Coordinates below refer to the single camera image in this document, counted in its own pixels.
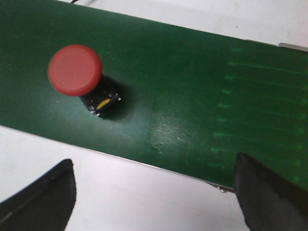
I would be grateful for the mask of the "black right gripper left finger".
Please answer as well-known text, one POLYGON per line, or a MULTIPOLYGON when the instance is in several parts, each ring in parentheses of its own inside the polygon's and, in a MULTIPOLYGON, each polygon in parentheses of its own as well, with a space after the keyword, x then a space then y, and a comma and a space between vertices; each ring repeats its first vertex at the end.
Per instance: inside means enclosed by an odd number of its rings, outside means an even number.
POLYGON ((71 159, 64 159, 40 178, 0 204, 2 231, 64 231, 76 203, 71 159))

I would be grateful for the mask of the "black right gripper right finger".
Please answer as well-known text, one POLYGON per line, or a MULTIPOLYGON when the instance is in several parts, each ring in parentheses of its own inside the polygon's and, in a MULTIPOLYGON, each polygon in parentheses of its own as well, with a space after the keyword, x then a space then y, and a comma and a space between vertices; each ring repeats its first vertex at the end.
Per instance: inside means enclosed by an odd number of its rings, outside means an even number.
POLYGON ((248 154, 236 156, 234 189, 251 231, 308 229, 308 192, 248 154))

